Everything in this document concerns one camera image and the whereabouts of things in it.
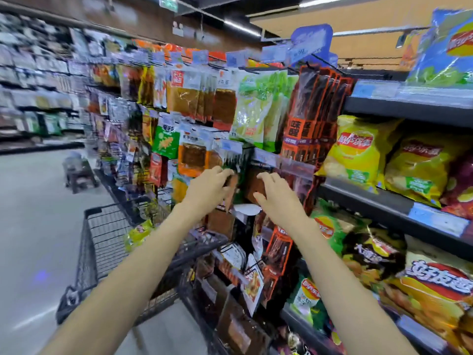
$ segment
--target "fluorescent light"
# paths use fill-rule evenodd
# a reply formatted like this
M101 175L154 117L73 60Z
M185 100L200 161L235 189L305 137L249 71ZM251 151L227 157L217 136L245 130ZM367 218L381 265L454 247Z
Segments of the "fluorescent light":
M231 22L231 21L228 21L228 20L224 20L223 21L225 24L227 24L228 26L231 26L231 27L234 27L236 29L239 29L241 31L244 31L250 35L253 35L253 36L256 36L256 37L261 37L261 34L259 32L256 32L256 31L253 31L249 28L246 28L246 27L243 27L242 25L239 25L238 23L234 23L234 22Z
M315 5L329 4L331 2L336 2L336 1L343 1L343 0L312 0L312 1L300 3L299 7L309 7L309 6L315 6Z

